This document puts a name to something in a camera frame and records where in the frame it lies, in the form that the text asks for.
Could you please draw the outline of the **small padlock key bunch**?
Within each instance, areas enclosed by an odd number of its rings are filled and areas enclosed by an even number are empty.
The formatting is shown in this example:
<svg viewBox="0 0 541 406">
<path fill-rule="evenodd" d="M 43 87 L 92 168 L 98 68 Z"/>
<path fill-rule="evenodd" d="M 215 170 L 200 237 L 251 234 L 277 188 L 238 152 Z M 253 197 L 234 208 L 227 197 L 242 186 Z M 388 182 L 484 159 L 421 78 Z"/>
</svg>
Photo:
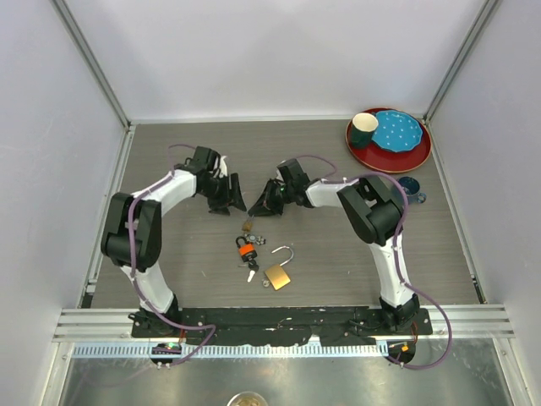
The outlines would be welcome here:
<svg viewBox="0 0 541 406">
<path fill-rule="evenodd" d="M 250 244 L 264 245 L 266 244 L 266 238 L 261 235 L 255 235 L 251 233 L 244 233 L 243 236 Z"/>
</svg>

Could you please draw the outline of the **small brass padlock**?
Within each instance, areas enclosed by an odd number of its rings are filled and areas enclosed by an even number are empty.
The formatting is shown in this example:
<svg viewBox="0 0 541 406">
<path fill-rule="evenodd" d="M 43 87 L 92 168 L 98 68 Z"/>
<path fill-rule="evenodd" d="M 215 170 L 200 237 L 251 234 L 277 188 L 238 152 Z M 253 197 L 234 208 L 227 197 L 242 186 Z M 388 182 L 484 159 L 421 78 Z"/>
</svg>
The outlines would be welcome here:
<svg viewBox="0 0 541 406">
<path fill-rule="evenodd" d="M 248 216 L 245 222 L 243 223 L 241 229 L 244 233 L 250 233 L 254 224 L 254 217 Z"/>
</svg>

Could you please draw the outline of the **large brass padlock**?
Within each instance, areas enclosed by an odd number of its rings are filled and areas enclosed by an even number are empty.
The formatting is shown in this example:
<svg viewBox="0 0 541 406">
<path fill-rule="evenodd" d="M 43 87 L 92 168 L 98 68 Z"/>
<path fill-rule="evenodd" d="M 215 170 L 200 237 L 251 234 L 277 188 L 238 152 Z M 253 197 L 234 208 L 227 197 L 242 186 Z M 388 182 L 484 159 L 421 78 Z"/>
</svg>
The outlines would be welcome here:
<svg viewBox="0 0 541 406">
<path fill-rule="evenodd" d="M 284 288 L 291 282 L 291 278 L 287 275 L 286 271 L 284 270 L 284 266 L 292 261 L 294 258 L 294 251 L 291 247 L 283 245 L 280 247 L 277 247 L 271 251 L 272 254 L 277 253 L 281 250 L 287 250 L 289 253 L 288 258 L 278 264 L 275 264 L 265 270 L 265 277 L 269 281 L 269 284 L 276 290 L 280 290 L 281 288 Z"/>
</svg>

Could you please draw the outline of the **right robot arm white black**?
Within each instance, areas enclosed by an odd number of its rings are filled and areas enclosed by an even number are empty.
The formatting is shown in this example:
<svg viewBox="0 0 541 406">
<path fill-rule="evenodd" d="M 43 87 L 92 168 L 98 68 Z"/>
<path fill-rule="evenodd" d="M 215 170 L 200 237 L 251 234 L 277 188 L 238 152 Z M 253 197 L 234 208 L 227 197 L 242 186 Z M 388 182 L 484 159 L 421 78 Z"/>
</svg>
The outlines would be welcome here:
<svg viewBox="0 0 541 406">
<path fill-rule="evenodd" d="M 400 184 L 385 173 L 365 173 L 342 180 L 311 179 L 296 159 L 281 162 L 267 181 L 251 217 L 281 215 L 287 204 L 309 209 L 334 207 L 345 211 L 355 234 L 369 247 L 380 280 L 382 325 L 399 334 L 420 310 L 402 252 L 402 230 L 408 201 Z"/>
</svg>

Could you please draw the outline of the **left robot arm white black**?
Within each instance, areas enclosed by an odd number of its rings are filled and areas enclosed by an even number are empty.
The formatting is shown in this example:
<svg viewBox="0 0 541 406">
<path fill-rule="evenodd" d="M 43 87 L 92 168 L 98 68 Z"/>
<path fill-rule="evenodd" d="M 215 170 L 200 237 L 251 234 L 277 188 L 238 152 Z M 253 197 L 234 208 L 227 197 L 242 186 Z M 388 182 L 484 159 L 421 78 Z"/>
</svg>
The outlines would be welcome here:
<svg viewBox="0 0 541 406">
<path fill-rule="evenodd" d="M 171 337 L 183 327 L 177 297 L 159 265 L 162 218 L 196 195 L 207 199 L 211 213 L 228 216 L 232 207 L 246 210 L 239 175 L 228 170 L 226 158 L 208 147 L 193 151 L 153 184 L 131 194 L 114 194 L 101 237 L 101 253 L 128 277 L 139 298 L 139 312 L 151 318 L 151 328 L 161 337 Z"/>
</svg>

